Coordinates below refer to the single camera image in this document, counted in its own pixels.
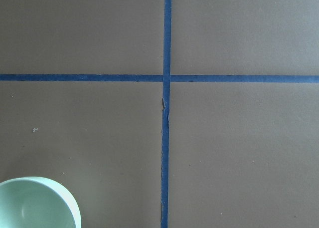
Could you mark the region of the green bowl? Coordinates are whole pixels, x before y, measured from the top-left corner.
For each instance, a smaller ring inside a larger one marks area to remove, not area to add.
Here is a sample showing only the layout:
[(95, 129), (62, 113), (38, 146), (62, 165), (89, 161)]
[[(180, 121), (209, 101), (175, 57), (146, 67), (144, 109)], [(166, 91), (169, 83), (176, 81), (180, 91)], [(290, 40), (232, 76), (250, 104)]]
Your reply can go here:
[(0, 184), (2, 228), (80, 228), (79, 206), (60, 183), (44, 177), (22, 177)]

